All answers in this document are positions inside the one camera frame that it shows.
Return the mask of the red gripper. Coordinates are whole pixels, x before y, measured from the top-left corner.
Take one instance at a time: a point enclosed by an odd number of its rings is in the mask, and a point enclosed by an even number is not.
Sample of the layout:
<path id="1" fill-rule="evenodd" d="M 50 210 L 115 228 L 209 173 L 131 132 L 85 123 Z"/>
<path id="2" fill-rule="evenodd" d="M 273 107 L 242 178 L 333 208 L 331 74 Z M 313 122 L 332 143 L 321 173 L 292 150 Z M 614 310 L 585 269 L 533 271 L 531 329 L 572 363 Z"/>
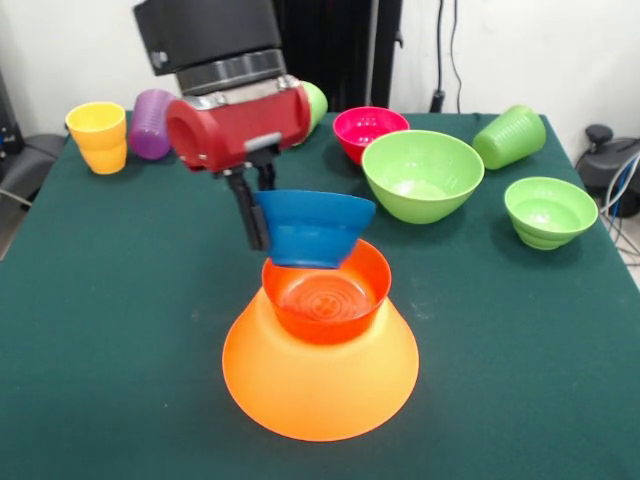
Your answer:
<path id="1" fill-rule="evenodd" d="M 311 107 L 302 82 L 277 77 L 204 96 L 173 100 L 166 113 L 170 144 L 187 168 L 224 173 L 250 248 L 268 251 L 270 235 L 262 207 L 244 174 L 232 169 L 252 154 L 258 188 L 275 189 L 274 159 L 304 140 Z"/>

